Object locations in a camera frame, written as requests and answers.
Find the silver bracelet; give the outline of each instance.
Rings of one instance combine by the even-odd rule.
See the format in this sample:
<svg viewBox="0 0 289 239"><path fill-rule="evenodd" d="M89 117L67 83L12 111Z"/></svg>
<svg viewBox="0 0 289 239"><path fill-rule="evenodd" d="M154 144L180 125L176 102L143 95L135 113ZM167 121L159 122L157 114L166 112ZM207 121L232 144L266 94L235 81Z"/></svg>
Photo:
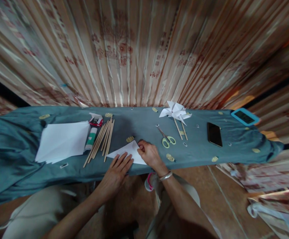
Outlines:
<svg viewBox="0 0 289 239"><path fill-rule="evenodd" d="M172 172L169 171L166 175L164 175L163 177L159 178L159 181L163 181L163 180L166 180L168 178L170 178L172 176Z"/></svg>

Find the teal ironing board cover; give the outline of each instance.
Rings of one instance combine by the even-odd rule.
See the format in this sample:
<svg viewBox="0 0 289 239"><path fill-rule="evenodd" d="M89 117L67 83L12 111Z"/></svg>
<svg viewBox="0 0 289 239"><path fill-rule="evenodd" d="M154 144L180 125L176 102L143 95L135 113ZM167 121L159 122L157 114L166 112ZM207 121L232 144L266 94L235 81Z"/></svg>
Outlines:
<svg viewBox="0 0 289 239"><path fill-rule="evenodd" d="M281 142L268 140L256 126L244 126L230 115L231 110L187 110L192 114L191 118L185 120L188 141L184 135L181 140L173 118L159 118L163 108L156 109L157 112L152 107L41 106L19 108L0 116L0 204L33 194L51 185L102 179L112 159L108 158L104 163L100 150L85 168L83 164L89 151L55 164L35 162L41 133L46 125L90 120L90 112L102 115L104 122L109 119L105 117L106 113L113 114L115 125L109 152L125 146L126 139L130 136L136 141L144 139L158 147L160 156L169 169L228 162L267 163L284 147ZM223 147L208 142L207 122L221 128ZM175 145L163 147L157 124L166 135L175 138ZM167 154L172 155L175 162L169 161ZM147 165L133 164L129 174L139 175L151 171Z"/></svg>

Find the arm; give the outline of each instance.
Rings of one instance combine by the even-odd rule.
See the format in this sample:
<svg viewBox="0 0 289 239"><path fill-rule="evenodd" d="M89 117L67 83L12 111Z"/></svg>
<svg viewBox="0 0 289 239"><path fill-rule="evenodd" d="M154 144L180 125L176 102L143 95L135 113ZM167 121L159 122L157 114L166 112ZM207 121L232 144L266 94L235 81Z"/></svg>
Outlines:
<svg viewBox="0 0 289 239"><path fill-rule="evenodd" d="M163 177L169 173L169 170L161 160L155 145L144 140L140 141L138 145L140 147L138 153L141 155L142 159L157 172L159 177ZM181 219L182 226L186 228L186 232L189 232L191 236L194 234L197 236L204 235L204 238L217 237L213 226L202 209L175 177L171 176L162 181L162 183L171 199L176 213Z"/></svg>
<svg viewBox="0 0 289 239"><path fill-rule="evenodd" d="M124 153L118 159L119 155L117 155L95 191L43 238L74 238L98 209L118 193L133 163L132 155L126 156L127 153Z"/></svg>

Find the floor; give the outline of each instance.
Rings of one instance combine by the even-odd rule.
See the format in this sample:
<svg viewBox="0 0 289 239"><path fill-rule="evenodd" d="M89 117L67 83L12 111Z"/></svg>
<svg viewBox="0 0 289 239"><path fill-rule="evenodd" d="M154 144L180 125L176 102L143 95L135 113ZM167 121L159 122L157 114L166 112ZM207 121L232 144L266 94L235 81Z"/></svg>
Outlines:
<svg viewBox="0 0 289 239"><path fill-rule="evenodd" d="M213 220L224 239L278 239L260 218L252 218L246 207L247 193L215 166L174 170L193 185L204 212ZM145 175L129 177L118 195L101 207L99 212L78 234L83 238L105 238L136 220L138 239L145 238L151 220L158 210L155 193L143 186ZM0 206L0 225L27 197Z"/></svg>

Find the bamboo skewer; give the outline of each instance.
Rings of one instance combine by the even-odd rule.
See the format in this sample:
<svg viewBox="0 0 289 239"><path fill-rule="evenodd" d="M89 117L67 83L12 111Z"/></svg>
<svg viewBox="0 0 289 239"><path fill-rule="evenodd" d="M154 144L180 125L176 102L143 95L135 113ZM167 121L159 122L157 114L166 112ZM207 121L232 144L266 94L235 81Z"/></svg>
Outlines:
<svg viewBox="0 0 289 239"><path fill-rule="evenodd" d="M184 129L184 125L183 125L182 122L181 122L181 124L182 124L182 128L183 128L183 132L184 132L185 138L188 140L187 133L185 132L185 129Z"/></svg>
<svg viewBox="0 0 289 239"><path fill-rule="evenodd" d="M182 135L181 135L180 130L179 130L179 127L178 127L178 124L177 124L177 122L175 121L175 118L173 118L173 119L174 119L174 123L175 123L175 125L177 126L177 129L178 129L179 135L180 135L181 139L183 140Z"/></svg>
<svg viewBox="0 0 289 239"><path fill-rule="evenodd" d="M106 158L107 158L107 155L109 153L109 149L110 149L110 143L111 143L111 136L112 136L112 130L114 128L114 124L115 124L115 120L112 122L112 125L111 125L111 128L110 128L110 135L109 135L109 141L108 141L108 145L107 145L107 151L106 151L106 156L105 156L105 159L104 159L104 162L106 162Z"/></svg>
<svg viewBox="0 0 289 239"><path fill-rule="evenodd" d="M105 153L105 151L106 151L106 146L107 146L107 141L108 141L108 138L109 138L109 130L107 130L107 132L106 132L106 136L105 136L105 139L104 139L104 142L103 142L103 144L102 144L102 146L101 146L101 151L104 149L104 147L105 147L105 149L104 149L104 151L102 152L102 156L104 156L104 153Z"/></svg>
<svg viewBox="0 0 289 239"><path fill-rule="evenodd" d="M109 138L110 132L109 132L109 130L107 130L107 132L108 132L108 134L106 135L104 143L102 144L102 148L101 148L101 151L104 150L104 151L102 151L102 156L104 156L104 154L106 152L107 144L108 144L108 138Z"/></svg>
<svg viewBox="0 0 289 239"><path fill-rule="evenodd" d="M101 144L101 142L102 142L102 140L103 140L103 138L104 138L104 136L105 136L105 134L106 134L106 131L107 131L109 128L110 128L110 122L108 121L108 123L107 123L107 125L106 125L106 128L104 129L104 131L102 132L101 137L99 138L100 140L97 142L97 145L96 145L96 147L95 147L95 151L91 154L90 160L91 160L91 159L94 159L94 158L96 157L96 154L98 153L98 149L99 149L99 147L100 147L100 144Z"/></svg>
<svg viewBox="0 0 289 239"><path fill-rule="evenodd" d="M106 124L104 124L104 125L101 127L101 130L100 130L100 132L99 132L99 134L98 134L98 137L99 137L99 135L104 131L105 126L106 126ZM86 164L87 164L87 162L88 162L88 160L89 160L89 157L90 157L90 155L91 155L91 153L92 153L93 150L94 150L94 147L91 148L91 150L90 150L90 152L89 152L89 154L88 154L88 157L87 157L87 159L86 159L83 167L86 167Z"/></svg>
<svg viewBox="0 0 289 239"><path fill-rule="evenodd" d="M97 145L98 145L99 141L102 140L102 137L103 137L104 133L106 132L106 130L107 130L107 128L108 128L108 124L109 124L109 121L107 121L106 125L103 126L104 129L103 129L103 131L101 132L101 134L99 133L99 136L98 136L98 138L96 139L96 142L94 143L94 147L92 148L92 153L91 153L91 155L90 155L90 157L89 157L89 159L88 159L88 163L89 163L90 160L92 159L92 156L93 156L94 153L95 153L95 150L96 150L96 148L97 148Z"/></svg>

